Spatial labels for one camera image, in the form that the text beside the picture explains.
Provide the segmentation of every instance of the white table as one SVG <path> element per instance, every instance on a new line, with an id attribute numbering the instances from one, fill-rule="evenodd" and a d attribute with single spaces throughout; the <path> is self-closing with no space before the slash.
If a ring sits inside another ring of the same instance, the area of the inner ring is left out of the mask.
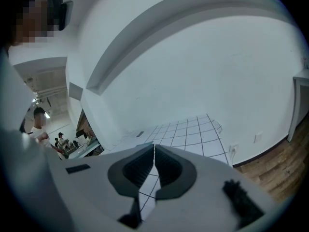
<path id="1" fill-rule="evenodd" d="M 309 70 L 303 69 L 297 75 L 293 77 L 295 81 L 295 103 L 294 103 L 294 112 L 293 118 L 289 130 L 288 141 L 290 142 L 293 138 L 296 124 L 298 121 L 299 116 L 299 109 L 300 109 L 300 86 L 308 86 L 309 87 Z"/>
<path id="2" fill-rule="evenodd" d="M 83 147 L 69 154 L 69 159 L 82 158 L 89 154 L 91 151 L 95 150 L 100 145 L 101 144 L 98 141 L 93 141 L 89 146 L 87 146 L 87 144 L 84 144 Z"/>

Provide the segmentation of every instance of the electrical outlet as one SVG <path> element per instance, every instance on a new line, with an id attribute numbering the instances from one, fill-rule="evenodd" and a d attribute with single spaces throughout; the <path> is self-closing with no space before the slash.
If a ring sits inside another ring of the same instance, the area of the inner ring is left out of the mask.
<path id="1" fill-rule="evenodd" d="M 258 134 L 255 135 L 254 143 L 257 143 L 262 139 L 262 134 L 263 134 L 263 132 L 260 131 Z"/>
<path id="2" fill-rule="evenodd" d="M 238 145 L 239 143 L 234 143 L 232 145 L 230 145 L 230 152 L 236 152 L 238 149 Z"/>

